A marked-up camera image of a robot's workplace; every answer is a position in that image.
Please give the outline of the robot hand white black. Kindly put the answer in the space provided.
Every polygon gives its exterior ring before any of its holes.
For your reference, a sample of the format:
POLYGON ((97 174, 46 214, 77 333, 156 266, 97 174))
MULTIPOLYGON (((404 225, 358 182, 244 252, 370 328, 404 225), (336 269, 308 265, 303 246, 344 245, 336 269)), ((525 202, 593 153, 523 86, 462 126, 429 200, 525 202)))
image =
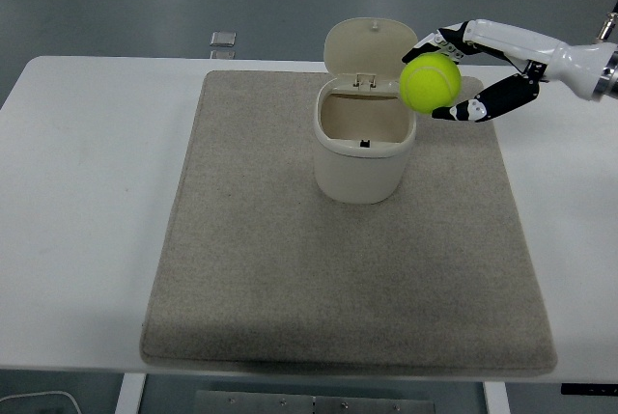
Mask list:
POLYGON ((540 85, 549 81, 565 84, 584 100, 617 97, 617 45, 612 42, 569 45, 520 27, 473 19, 437 29, 402 62, 408 64, 427 53, 439 53, 456 63, 466 55, 486 53, 517 70, 475 97, 438 107, 431 112, 434 119, 489 121, 535 100, 540 85))

